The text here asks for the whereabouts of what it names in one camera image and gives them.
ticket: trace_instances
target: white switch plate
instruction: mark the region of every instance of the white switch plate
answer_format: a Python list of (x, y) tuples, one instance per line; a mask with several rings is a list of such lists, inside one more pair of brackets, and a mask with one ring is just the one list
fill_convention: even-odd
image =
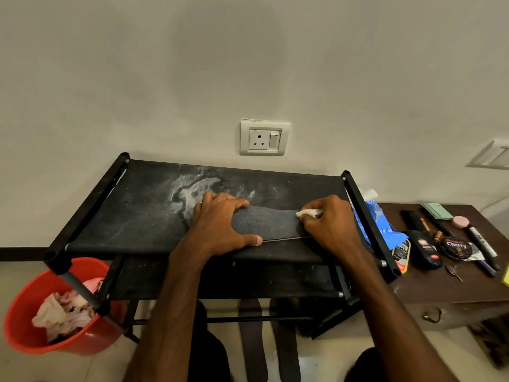
[(509, 170), (509, 140), (493, 140), (466, 165)]
[[(242, 119), (240, 121), (240, 155), (283, 155), (291, 125), (286, 121)], [(270, 147), (270, 139), (276, 134), (278, 140), (275, 141), (275, 147)]]

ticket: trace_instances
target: drawer handle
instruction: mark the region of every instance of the drawer handle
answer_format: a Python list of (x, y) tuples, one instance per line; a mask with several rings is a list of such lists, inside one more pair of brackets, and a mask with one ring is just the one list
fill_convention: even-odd
[(430, 318), (427, 312), (424, 312), (423, 319), (425, 321), (428, 321), (428, 322), (433, 323), (433, 324), (439, 323), (442, 320), (442, 314), (443, 314), (444, 310), (441, 309), (441, 308), (437, 308), (437, 309), (438, 309), (438, 319), (437, 320), (434, 320), (433, 318)]

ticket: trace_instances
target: hand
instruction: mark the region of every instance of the hand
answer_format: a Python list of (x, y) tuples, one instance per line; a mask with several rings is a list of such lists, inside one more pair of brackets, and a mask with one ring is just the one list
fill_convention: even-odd
[(194, 206), (191, 229), (175, 250), (184, 250), (184, 256), (193, 257), (204, 265), (214, 255), (222, 255), (245, 246), (260, 245), (262, 237), (252, 234), (241, 235), (232, 228), (235, 210), (248, 206), (248, 200), (235, 198), (226, 193), (204, 193), (202, 202)]
[(311, 201), (301, 210), (304, 209), (323, 209), (322, 217), (314, 219), (305, 214), (300, 217), (300, 221), (323, 248), (338, 256), (341, 261), (350, 257), (352, 250), (364, 251), (348, 201), (338, 196), (329, 196)]

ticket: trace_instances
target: person's left hand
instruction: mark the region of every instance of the person's left hand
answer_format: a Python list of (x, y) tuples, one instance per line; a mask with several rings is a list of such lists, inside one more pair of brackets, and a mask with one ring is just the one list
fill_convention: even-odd
[(241, 235), (232, 228), (235, 210), (248, 206), (249, 201), (246, 199), (235, 198), (227, 193), (205, 192), (202, 202), (194, 206), (191, 228), (175, 250), (186, 251), (187, 257), (196, 258), (198, 263), (204, 265), (214, 255), (260, 245), (260, 236)]

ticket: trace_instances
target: pink cloth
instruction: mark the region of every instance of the pink cloth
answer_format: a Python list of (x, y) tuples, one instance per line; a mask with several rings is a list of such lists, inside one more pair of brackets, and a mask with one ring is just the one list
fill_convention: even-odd
[[(93, 294), (101, 288), (103, 277), (87, 280), (83, 283)], [(48, 342), (67, 338), (76, 334), (95, 317), (92, 306), (75, 290), (60, 295), (58, 292), (49, 295), (32, 319), (34, 327), (46, 328)]]

